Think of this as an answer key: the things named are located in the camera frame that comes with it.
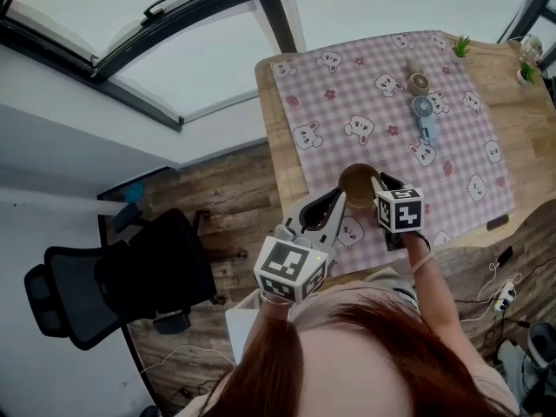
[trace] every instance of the electrical outlet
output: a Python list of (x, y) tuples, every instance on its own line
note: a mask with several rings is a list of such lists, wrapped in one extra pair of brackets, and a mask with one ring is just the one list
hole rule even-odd
[(494, 310), (497, 312), (504, 312), (510, 307), (510, 304), (515, 300), (515, 289), (513, 288), (513, 283), (511, 281), (506, 281), (502, 290), (500, 291), (498, 298), (494, 302)]

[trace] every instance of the white box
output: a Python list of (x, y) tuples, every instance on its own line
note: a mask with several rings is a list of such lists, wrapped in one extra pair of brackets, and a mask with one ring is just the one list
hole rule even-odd
[(421, 189), (380, 191), (377, 196), (379, 223), (392, 233), (422, 230), (425, 197)]
[(301, 303), (328, 274), (328, 255), (267, 236), (255, 264), (255, 279), (264, 292)]

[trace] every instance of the brown cup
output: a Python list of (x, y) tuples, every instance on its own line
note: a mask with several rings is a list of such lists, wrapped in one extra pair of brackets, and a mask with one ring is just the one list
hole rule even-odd
[(349, 207), (369, 209), (374, 206), (371, 176), (381, 179), (379, 172), (366, 163), (355, 163), (341, 173), (338, 185), (346, 192), (346, 204)]

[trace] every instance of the small plant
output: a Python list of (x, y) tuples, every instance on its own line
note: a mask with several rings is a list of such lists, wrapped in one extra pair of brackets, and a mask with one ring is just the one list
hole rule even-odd
[(466, 54), (469, 52), (469, 48), (467, 46), (469, 46), (470, 42), (471, 40), (469, 39), (469, 37), (463, 37), (463, 35), (461, 35), (452, 48), (453, 53), (457, 57), (465, 57)]
[(521, 62), (520, 65), (520, 72), (521, 75), (523, 76), (523, 78), (532, 83), (533, 85), (535, 84), (534, 80), (533, 80), (533, 76), (535, 74), (535, 70), (531, 67), (531, 65), (525, 61)]

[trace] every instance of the black office chair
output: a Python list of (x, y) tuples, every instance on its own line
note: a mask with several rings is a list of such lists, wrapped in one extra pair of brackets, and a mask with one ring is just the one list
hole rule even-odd
[[(51, 247), (44, 264), (25, 276), (25, 289), (43, 334), (69, 337), (88, 350), (126, 323), (139, 318), (156, 319), (160, 334), (176, 334), (191, 325), (191, 306), (217, 300), (215, 281), (197, 228), (181, 210), (171, 209), (129, 240), (107, 248)], [(115, 220), (121, 231), (137, 222), (134, 204)]]

